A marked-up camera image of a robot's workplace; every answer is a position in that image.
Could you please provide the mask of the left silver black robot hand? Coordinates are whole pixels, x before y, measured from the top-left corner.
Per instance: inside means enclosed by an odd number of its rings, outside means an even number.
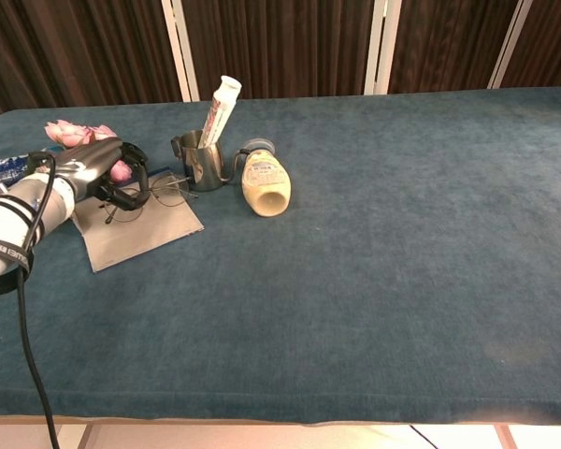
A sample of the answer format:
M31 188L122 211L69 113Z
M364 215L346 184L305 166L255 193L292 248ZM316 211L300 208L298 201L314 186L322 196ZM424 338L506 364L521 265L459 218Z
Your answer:
M111 179L110 171L119 162L132 169L139 185L137 193L127 194ZM93 196L121 210L138 210L151 194L146 162L146 154L136 145L120 138L105 138L58 153L33 152L28 172L54 173L71 185L77 202Z

